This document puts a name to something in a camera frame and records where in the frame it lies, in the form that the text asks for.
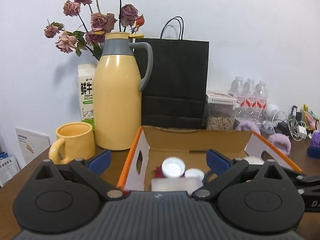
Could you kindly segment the large white jar lid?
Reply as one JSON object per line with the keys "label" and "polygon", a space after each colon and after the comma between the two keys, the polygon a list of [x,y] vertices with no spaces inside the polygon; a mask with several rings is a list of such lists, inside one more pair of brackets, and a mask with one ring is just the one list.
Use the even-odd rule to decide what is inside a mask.
{"label": "large white jar lid", "polygon": [[178,157],[168,157],[161,165],[165,178],[180,178],[185,173],[185,163]]}

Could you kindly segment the orange red wrapper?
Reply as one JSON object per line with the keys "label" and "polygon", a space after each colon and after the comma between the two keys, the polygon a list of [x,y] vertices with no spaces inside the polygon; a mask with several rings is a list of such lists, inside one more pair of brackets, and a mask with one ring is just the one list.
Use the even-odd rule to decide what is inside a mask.
{"label": "orange red wrapper", "polygon": [[157,166],[151,173],[154,178],[164,178],[161,166]]}

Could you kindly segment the small white jar lid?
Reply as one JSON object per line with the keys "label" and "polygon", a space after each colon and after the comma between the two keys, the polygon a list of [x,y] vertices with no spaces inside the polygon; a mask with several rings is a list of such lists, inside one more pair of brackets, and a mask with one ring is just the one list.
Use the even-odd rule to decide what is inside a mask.
{"label": "small white jar lid", "polygon": [[204,172],[198,168],[189,168],[184,173],[185,178],[199,178],[204,179]]}

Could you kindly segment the purple fluffy headband right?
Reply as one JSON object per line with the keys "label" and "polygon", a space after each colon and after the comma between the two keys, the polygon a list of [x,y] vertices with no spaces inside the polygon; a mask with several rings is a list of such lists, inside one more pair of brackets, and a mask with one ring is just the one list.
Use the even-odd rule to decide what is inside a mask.
{"label": "purple fluffy headband right", "polygon": [[268,141],[273,144],[280,152],[285,156],[289,156],[291,153],[291,141],[289,137],[284,134],[276,133],[268,137]]}

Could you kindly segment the purple fluffy headband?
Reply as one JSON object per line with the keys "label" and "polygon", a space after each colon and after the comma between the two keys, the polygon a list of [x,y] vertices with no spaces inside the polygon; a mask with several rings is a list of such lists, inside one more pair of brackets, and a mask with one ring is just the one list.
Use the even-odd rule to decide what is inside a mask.
{"label": "purple fluffy headband", "polygon": [[273,144],[280,152],[285,156],[289,156],[291,153],[291,141],[289,137],[284,134],[276,133],[268,137],[268,141]]}
{"label": "purple fluffy headband", "polygon": [[235,128],[235,130],[236,131],[251,131],[251,132],[255,132],[255,133],[261,135],[260,129],[252,121],[241,122],[240,124],[238,124],[238,126]]}

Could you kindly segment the blue white paper stack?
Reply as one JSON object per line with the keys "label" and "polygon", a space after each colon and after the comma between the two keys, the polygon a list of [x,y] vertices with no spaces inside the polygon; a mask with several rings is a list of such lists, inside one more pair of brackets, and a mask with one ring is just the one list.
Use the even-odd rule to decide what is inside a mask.
{"label": "blue white paper stack", "polygon": [[3,187],[18,172],[20,167],[15,156],[8,156],[7,153],[0,153],[0,187]]}

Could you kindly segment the yellow ceramic mug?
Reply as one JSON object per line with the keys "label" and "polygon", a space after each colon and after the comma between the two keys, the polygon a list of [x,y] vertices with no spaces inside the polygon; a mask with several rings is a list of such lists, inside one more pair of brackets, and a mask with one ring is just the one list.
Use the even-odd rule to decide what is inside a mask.
{"label": "yellow ceramic mug", "polygon": [[57,140],[50,147],[48,158],[54,164],[67,164],[74,159],[89,159],[95,155],[93,126],[73,122],[56,130]]}

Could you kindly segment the white booklet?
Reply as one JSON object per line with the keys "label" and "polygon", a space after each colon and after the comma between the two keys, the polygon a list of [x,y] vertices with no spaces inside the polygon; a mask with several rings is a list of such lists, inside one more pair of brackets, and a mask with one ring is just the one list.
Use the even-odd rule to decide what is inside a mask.
{"label": "white booklet", "polygon": [[29,164],[47,148],[50,148],[48,135],[36,133],[22,128],[15,128],[18,143],[25,164]]}

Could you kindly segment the white rectangular box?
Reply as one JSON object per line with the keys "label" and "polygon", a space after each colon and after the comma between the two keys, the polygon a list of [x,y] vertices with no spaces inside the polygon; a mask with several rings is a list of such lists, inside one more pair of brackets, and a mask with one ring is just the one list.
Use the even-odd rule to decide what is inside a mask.
{"label": "white rectangular box", "polygon": [[154,178],[151,181],[151,191],[186,191],[192,194],[203,186],[200,178]]}

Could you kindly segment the clear snack container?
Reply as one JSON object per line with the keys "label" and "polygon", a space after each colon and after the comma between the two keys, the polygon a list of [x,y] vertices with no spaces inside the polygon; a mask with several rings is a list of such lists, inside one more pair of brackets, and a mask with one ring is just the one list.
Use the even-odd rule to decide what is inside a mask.
{"label": "clear snack container", "polygon": [[234,98],[209,96],[207,98],[206,128],[210,131],[233,130],[239,105]]}

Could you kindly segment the right water bottle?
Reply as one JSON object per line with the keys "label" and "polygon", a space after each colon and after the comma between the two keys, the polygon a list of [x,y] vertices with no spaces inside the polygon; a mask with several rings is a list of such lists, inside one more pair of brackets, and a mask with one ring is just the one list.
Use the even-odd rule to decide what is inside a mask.
{"label": "right water bottle", "polygon": [[268,92],[266,89],[266,82],[259,81],[255,87],[256,92],[256,108],[257,108],[257,122],[263,121],[264,110],[267,106]]}

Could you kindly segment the orange cardboard box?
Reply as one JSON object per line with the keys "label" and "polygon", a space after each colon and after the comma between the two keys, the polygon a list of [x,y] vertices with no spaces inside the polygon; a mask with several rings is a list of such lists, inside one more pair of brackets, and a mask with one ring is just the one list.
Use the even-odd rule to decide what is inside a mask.
{"label": "orange cardboard box", "polygon": [[131,144],[117,188],[123,191],[149,191],[153,171],[168,157],[182,159],[186,168],[198,168],[207,172],[209,167],[206,152],[209,149],[217,150],[230,159],[260,157],[263,152],[267,152],[281,166],[302,172],[289,157],[256,132],[140,126]]}

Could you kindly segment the white red flat box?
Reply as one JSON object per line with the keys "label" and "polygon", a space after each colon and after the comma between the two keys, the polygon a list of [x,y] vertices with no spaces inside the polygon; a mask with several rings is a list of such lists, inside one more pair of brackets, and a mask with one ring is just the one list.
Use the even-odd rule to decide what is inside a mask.
{"label": "white red flat box", "polygon": [[234,105],[236,104],[236,99],[232,96],[208,90],[206,91],[206,99],[208,103],[221,104],[221,105]]}

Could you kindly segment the left water bottle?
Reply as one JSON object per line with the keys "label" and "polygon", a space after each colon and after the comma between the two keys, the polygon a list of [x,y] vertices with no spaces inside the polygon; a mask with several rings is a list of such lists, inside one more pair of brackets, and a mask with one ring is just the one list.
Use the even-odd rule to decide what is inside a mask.
{"label": "left water bottle", "polygon": [[243,77],[236,76],[235,80],[231,84],[231,88],[228,91],[228,94],[236,99],[238,107],[236,108],[236,117],[245,118],[246,117],[246,108],[245,100],[246,93],[243,86]]}

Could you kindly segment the black paper bag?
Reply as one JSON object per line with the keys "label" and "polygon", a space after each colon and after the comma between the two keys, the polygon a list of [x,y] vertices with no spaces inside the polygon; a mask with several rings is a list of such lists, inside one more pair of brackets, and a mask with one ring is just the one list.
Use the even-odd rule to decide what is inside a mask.
{"label": "black paper bag", "polygon": [[153,49],[153,69],[142,92],[142,124],[163,128],[202,129],[206,105],[209,42],[140,38]]}

